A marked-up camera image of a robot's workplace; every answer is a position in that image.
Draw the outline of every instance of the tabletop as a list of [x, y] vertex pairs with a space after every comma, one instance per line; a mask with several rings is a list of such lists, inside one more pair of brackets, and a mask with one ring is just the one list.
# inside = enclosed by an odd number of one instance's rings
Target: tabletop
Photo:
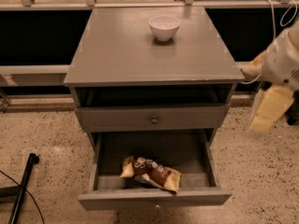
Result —
[[[151, 33], [157, 15], [180, 19], [168, 42]], [[236, 82], [243, 75], [203, 7], [94, 8], [66, 86]]]

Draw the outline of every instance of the open drawer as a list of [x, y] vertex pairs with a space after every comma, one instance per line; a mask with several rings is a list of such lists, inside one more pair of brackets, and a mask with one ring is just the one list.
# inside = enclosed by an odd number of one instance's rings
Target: open drawer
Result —
[[[178, 194], [120, 179], [131, 155], [181, 171]], [[104, 210], [221, 205], [230, 196], [219, 186], [205, 130], [178, 130], [100, 133], [89, 190], [78, 199], [86, 210]]]
[[229, 104], [214, 106], [83, 107], [76, 109], [87, 133], [219, 128]]

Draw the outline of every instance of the candy wrapper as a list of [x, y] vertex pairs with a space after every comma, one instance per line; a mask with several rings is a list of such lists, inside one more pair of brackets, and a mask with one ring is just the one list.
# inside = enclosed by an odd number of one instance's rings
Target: candy wrapper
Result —
[[175, 169], [141, 157], [130, 156], [122, 164], [121, 178], [133, 178], [140, 183], [151, 184], [175, 193], [178, 193], [180, 176], [181, 173]]

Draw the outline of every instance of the speckled floor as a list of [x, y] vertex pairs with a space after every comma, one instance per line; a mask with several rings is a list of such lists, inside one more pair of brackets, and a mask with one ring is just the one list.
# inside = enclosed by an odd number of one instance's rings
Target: speckled floor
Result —
[[[21, 181], [30, 152], [40, 156], [28, 189], [47, 224], [53, 223], [298, 223], [299, 127], [279, 120], [259, 139], [245, 136], [250, 107], [232, 107], [219, 129], [212, 155], [223, 189], [223, 206], [152, 210], [85, 211], [77, 197], [86, 191], [93, 151], [74, 112], [52, 110], [0, 114], [0, 169]], [[13, 183], [0, 175], [0, 187]], [[11, 204], [0, 204], [7, 223]], [[19, 223], [41, 223], [28, 195]]]

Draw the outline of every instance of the white bowl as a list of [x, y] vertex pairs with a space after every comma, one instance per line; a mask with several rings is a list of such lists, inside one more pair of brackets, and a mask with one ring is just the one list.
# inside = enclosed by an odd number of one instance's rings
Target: white bowl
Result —
[[167, 15], [155, 16], [149, 20], [149, 27], [152, 33], [160, 41], [167, 41], [172, 38], [180, 26], [180, 20]]

